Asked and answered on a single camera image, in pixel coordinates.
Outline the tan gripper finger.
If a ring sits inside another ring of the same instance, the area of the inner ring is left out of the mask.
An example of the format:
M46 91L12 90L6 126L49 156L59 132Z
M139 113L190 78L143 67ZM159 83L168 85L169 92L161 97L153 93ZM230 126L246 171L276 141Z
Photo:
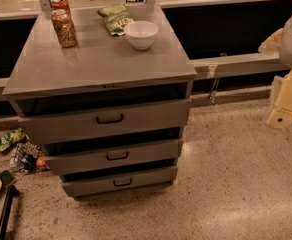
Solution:
M258 48L260 53L274 54L278 53L281 47L282 28L271 34Z
M266 125L274 129L286 129L292 124L292 113L274 108L266 120Z

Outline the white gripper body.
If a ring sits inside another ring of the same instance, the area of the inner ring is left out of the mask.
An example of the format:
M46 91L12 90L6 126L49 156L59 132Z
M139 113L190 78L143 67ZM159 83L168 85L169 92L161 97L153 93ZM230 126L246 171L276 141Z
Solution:
M275 76L272 83L272 111L292 116L292 70L284 77Z

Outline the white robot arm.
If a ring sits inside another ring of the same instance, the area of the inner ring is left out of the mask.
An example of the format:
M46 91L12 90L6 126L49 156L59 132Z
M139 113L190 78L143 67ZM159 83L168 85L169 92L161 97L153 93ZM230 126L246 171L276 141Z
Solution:
M270 35L258 48L262 54L278 55L280 62L290 68L284 77L276 76L272 83L272 110L266 124L285 129L292 124L292 16L284 27Z

